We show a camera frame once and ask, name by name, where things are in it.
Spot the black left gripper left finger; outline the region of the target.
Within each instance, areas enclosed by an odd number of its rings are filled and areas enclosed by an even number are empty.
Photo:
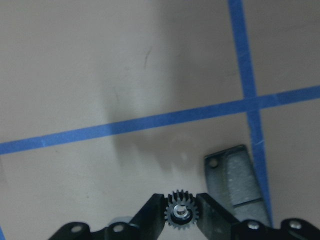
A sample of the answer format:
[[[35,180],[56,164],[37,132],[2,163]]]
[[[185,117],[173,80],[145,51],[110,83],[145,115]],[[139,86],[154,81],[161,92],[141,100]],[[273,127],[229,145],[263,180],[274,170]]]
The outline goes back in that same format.
[[[165,196],[154,193],[129,221],[134,240],[157,240],[165,226]]]

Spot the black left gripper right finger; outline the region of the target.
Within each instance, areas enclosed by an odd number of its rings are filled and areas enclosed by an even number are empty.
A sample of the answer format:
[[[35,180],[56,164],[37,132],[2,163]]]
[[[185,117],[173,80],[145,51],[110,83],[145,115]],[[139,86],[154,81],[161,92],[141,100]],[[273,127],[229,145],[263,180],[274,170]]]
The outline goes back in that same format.
[[[207,193],[196,194],[198,229],[208,240],[231,240],[232,226],[239,223],[228,210]]]

